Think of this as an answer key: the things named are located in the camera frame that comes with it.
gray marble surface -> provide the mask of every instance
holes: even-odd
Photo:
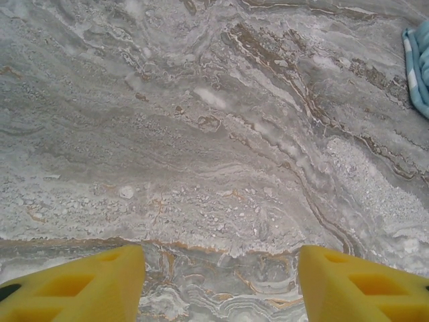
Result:
[[[424,2],[0,1],[0,244],[120,237],[231,265],[319,244],[429,276],[429,122],[400,37]]]

marble floor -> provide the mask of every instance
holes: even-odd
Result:
[[[298,250],[429,276],[426,0],[0,0],[0,280],[143,245],[142,321],[306,321]]]

striped fabric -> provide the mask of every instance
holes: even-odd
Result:
[[[411,102],[429,119],[429,21],[402,34]]]

